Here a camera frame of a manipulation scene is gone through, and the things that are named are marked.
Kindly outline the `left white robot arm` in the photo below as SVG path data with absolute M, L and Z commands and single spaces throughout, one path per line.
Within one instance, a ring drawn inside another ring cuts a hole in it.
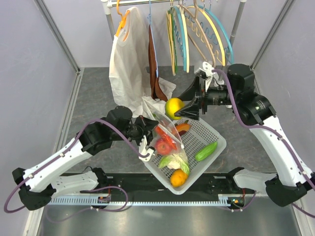
M 29 169 L 15 169 L 12 172 L 17 184 L 15 191 L 28 210 L 40 209 L 52 199 L 70 193 L 104 193 L 109 184 L 102 168 L 71 176 L 64 173 L 109 149 L 115 141 L 125 141 L 139 158 L 149 160 L 154 149 L 148 145 L 157 126 L 154 118 L 140 115 L 133 120 L 129 108 L 118 106 L 107 116 L 89 121 L 68 144 L 43 162 Z

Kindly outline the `white t-shirt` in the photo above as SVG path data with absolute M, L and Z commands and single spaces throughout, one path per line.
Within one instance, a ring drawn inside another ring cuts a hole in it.
M 119 106 L 129 108 L 134 118 L 143 115 L 143 97 L 148 97 L 152 103 L 162 103 L 164 113 L 166 102 L 151 98 L 149 26 L 138 7 L 131 7 L 128 10 L 130 13 L 126 19 L 126 26 L 119 37 L 114 36 L 110 56 L 109 80 L 114 101 Z M 169 100 L 176 85 L 160 76 L 159 85 Z

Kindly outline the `red apple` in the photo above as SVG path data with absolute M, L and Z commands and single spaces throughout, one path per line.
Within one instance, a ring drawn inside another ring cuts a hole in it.
M 169 155 L 173 150 L 170 142 L 165 139 L 158 139 L 155 143 L 155 149 L 160 155 Z

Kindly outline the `light green cucumber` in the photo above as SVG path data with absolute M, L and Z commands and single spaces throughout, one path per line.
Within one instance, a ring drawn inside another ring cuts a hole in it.
M 195 160 L 196 161 L 204 160 L 217 149 L 217 146 L 218 146 L 218 142 L 213 142 L 213 143 L 208 144 L 207 146 L 205 146 L 203 149 L 201 149 L 200 151 L 196 153 Z

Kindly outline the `yellow lemon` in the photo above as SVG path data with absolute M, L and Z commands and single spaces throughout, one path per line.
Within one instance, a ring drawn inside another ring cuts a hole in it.
M 179 98 L 171 98 L 165 103 L 165 113 L 172 120 L 180 120 L 181 117 L 175 115 L 175 113 L 181 110 L 185 106 L 184 102 Z

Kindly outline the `cream hanger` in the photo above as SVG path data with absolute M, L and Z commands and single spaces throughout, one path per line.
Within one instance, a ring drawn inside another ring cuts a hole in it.
M 172 41 L 172 35 L 171 35 L 172 28 L 171 28 L 170 14 L 168 13 L 168 11 L 166 12 L 166 17 L 167 17 L 167 30 L 168 30 L 168 40 L 169 40 L 172 74 L 173 74 L 173 76 L 175 76 L 176 75 L 175 61 L 174 61 L 173 41 Z

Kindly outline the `orange carrot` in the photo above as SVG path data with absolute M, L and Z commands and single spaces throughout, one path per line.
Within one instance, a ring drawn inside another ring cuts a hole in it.
M 155 131 L 173 150 L 177 150 L 176 142 L 169 135 L 167 135 L 159 126 L 155 128 Z

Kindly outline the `light blue hanger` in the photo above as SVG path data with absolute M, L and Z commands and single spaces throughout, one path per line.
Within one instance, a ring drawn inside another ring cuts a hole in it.
M 184 71 L 187 70 L 187 51 L 186 51 L 186 41 L 185 41 L 185 32 L 184 32 L 184 24 L 183 24 L 183 19 L 181 12 L 179 10 L 178 6 L 174 6 L 177 18 L 178 18 L 178 23 L 179 23 L 179 29 L 177 30 L 177 41 L 180 46 L 180 52 L 183 58 L 183 67 Z

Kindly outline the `green hanger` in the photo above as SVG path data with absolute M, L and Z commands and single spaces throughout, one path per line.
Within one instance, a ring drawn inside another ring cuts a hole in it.
M 173 7 L 170 8 L 170 15 L 171 15 L 171 33 L 172 33 L 172 41 L 173 41 L 173 48 L 174 48 L 174 66 L 175 66 L 175 74 L 176 74 L 178 71 L 178 65 L 177 65 L 177 52 L 176 52 L 175 33 L 174 33 Z

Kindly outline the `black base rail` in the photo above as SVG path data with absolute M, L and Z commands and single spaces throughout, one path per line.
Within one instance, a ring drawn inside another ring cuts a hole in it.
M 219 194 L 249 197 L 251 189 L 237 187 L 229 173 L 204 173 L 188 190 L 176 195 L 152 174 L 108 174 L 108 186 L 120 186 L 128 194 L 129 202 L 200 202 L 216 201 Z

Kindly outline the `orange pumpkin slice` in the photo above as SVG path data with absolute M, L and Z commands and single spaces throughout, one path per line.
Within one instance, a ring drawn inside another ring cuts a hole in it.
M 176 124 L 175 127 L 179 135 L 183 136 L 190 130 L 191 125 L 189 123 L 181 123 L 181 124 Z

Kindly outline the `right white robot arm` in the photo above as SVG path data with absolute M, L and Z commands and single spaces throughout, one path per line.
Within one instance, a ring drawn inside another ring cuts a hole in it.
M 208 63 L 196 71 L 192 84 L 179 96 L 186 105 L 175 115 L 198 120 L 211 105 L 230 105 L 239 124 L 252 132 L 276 168 L 275 174 L 258 173 L 242 167 L 229 172 L 225 181 L 230 193 L 242 188 L 266 194 L 285 207 L 315 188 L 315 173 L 302 161 L 281 127 L 270 101 L 254 90 L 255 75 L 250 66 L 232 64 L 226 73 Z

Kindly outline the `orange hanger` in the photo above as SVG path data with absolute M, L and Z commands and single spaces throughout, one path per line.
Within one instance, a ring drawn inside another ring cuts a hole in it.
M 123 15 L 123 14 L 120 12 L 119 6 L 120 6 L 120 0 L 117 0 L 116 11 L 117 11 L 117 13 L 120 15 L 121 21 L 120 21 L 120 23 L 119 23 L 119 26 L 118 26 L 117 31 L 116 31 L 116 34 L 115 34 L 116 37 L 119 37 L 120 33 L 122 32 L 122 30 L 123 30 L 124 27 L 126 26 L 126 19 L 127 19 L 127 16 L 128 16 L 129 13 L 130 13 L 130 10 L 127 10 L 127 11 L 125 12 L 125 14 Z

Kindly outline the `brown cloth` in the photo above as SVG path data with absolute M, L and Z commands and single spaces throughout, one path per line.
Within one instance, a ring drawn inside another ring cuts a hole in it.
M 162 91 L 159 85 L 158 66 L 156 61 L 156 51 L 154 46 L 154 39 L 152 34 L 151 25 L 149 25 L 149 44 L 148 44 L 148 59 L 149 59 L 149 75 L 150 75 L 150 87 L 151 98 L 167 101 L 168 98 Z

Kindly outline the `white plastic basket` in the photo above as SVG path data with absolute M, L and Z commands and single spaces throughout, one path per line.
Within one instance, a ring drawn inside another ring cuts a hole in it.
M 161 169 L 158 167 L 162 156 L 157 155 L 156 157 L 152 157 L 150 161 L 144 162 L 144 165 L 153 174 L 153 176 L 156 177 L 156 179 L 159 180 L 165 188 L 169 189 L 176 195 L 185 193 L 226 148 L 225 138 L 203 119 L 189 119 L 188 123 L 191 125 L 191 129 L 182 136 L 182 141 L 184 144 L 184 150 L 188 157 L 190 173 L 188 179 L 182 186 L 177 188 L 172 186 L 170 177 L 174 170 L 167 167 Z M 218 143 L 216 150 L 204 160 L 200 162 L 196 161 L 195 155 L 197 152 L 202 150 L 208 144 L 214 142 Z

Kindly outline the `clear dotted zip top bag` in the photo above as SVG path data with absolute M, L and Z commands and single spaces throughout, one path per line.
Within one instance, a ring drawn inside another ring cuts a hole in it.
M 143 115 L 158 122 L 153 129 L 153 141 L 151 145 L 156 153 L 161 156 L 158 167 L 169 169 L 181 169 L 189 172 L 188 157 L 184 150 L 184 144 L 175 124 L 162 110 L 162 103 L 152 103 L 148 97 L 142 98 Z

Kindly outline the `white cauliflower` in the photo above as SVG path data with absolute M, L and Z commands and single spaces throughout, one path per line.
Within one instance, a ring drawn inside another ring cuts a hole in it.
M 163 156 L 160 160 L 158 168 L 162 169 L 164 167 L 174 170 L 181 169 L 188 176 L 190 174 L 188 157 L 184 150 L 179 153 Z

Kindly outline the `grey clothes rack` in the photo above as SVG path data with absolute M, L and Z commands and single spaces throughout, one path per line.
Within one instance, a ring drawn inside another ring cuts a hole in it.
M 163 1 L 161 0 L 152 0 L 151 1 L 151 5 L 155 4 L 155 3 L 162 3 Z M 113 19 L 112 19 L 112 8 L 116 8 L 116 4 L 117 4 L 117 0 L 103 0 L 102 2 L 102 6 L 103 6 L 103 11 L 106 15 L 106 19 L 107 19 L 107 23 L 108 23 L 108 27 L 110 30 L 110 35 L 112 37 L 112 39 L 114 39 L 114 35 L 116 34 L 116 30 L 114 29 L 114 23 L 113 23 Z M 237 34 L 237 30 L 241 21 L 241 17 L 243 14 L 243 10 L 245 7 L 245 0 L 241 0 L 239 3 L 239 7 L 236 13 L 236 17 L 234 20 L 234 25 L 231 31 L 231 35 L 229 38 L 227 38 L 227 34 L 225 31 L 225 28 L 223 27 L 223 25 L 221 24 L 220 20 L 217 19 L 216 15 L 214 15 L 211 11 L 210 8 L 206 9 L 205 7 L 203 7 L 203 10 L 207 12 L 207 15 L 213 19 L 214 21 L 216 21 L 215 25 L 218 26 L 221 30 L 221 32 L 223 33 L 226 43 L 227 43 L 227 52 L 225 54 L 225 60 L 226 60 L 226 66 L 228 66 L 229 64 L 234 62 L 234 51 L 233 51 L 233 43 L 235 41 L 235 37 Z M 120 6 L 134 6 L 134 5 L 149 5 L 149 1 L 148 0 L 121 0 L 120 1 Z

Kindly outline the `orange tangerine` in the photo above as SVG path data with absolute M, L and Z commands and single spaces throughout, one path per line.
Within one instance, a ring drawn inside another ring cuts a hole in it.
M 188 174 L 186 174 L 181 169 L 176 170 L 170 178 L 171 185 L 176 188 L 182 186 L 188 179 Z

